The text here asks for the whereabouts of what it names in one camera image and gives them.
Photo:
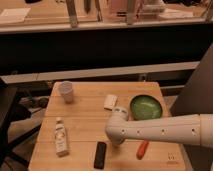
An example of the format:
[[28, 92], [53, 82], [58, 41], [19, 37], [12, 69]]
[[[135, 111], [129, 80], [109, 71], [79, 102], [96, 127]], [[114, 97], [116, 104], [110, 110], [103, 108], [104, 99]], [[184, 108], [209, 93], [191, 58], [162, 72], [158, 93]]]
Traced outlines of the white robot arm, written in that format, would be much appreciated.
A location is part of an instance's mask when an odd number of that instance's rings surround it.
[[213, 148], [213, 114], [129, 121], [127, 110], [115, 107], [106, 123], [105, 132], [114, 145], [132, 139]]

